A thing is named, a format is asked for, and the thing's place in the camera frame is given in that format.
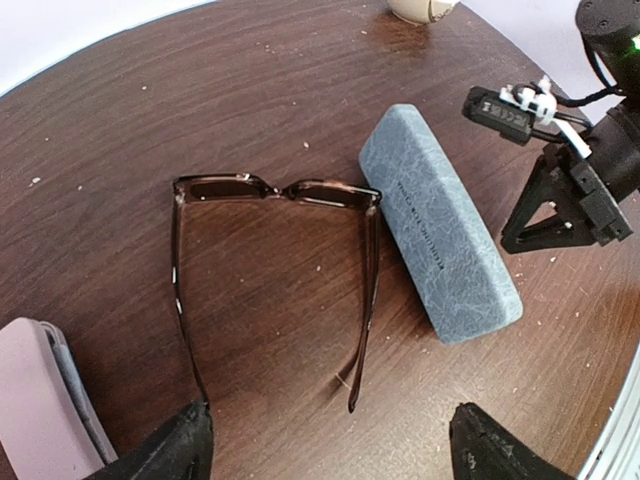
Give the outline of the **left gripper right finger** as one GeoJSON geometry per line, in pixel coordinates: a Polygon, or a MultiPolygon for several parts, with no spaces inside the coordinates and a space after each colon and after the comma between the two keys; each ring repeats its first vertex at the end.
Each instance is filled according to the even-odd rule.
{"type": "Polygon", "coordinates": [[[475,403],[456,407],[449,423],[449,440],[455,480],[572,479],[475,403]]]}

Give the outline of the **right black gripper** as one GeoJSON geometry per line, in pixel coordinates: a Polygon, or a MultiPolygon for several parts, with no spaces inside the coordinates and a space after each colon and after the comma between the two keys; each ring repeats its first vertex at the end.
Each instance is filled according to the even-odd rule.
{"type": "Polygon", "coordinates": [[[597,139],[580,159],[568,146],[538,156],[505,224],[509,254],[606,245],[631,235],[620,202],[631,194],[631,141],[597,139]]]}

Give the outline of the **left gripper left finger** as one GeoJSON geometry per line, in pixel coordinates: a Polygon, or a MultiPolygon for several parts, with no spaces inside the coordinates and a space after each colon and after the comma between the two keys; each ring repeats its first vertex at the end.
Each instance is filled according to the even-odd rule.
{"type": "Polygon", "coordinates": [[[94,473],[95,479],[211,478],[214,453],[210,407],[186,405],[128,455],[94,473]]]}

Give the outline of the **grey-blue glasses case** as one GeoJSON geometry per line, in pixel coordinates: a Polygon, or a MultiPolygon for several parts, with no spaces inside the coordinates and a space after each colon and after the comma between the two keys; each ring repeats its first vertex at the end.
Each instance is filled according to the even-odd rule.
{"type": "Polygon", "coordinates": [[[460,343],[519,320],[523,303],[478,209],[419,110],[391,106],[359,153],[431,325],[460,343]]]}

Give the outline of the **pink glasses case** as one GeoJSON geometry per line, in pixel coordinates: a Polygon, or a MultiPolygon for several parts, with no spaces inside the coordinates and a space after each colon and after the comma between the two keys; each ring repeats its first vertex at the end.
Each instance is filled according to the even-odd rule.
{"type": "Polygon", "coordinates": [[[55,325],[1,329],[1,445],[19,479],[84,479],[118,460],[55,325]]]}

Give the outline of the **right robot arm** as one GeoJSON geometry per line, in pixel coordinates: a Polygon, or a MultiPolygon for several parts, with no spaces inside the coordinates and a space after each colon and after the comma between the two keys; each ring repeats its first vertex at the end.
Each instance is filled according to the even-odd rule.
{"type": "Polygon", "coordinates": [[[568,144],[538,157],[501,238],[510,254],[606,245],[633,232],[620,204],[639,188],[639,4],[582,1],[576,25],[597,73],[609,71],[623,101],[582,138],[582,158],[568,144]]]}

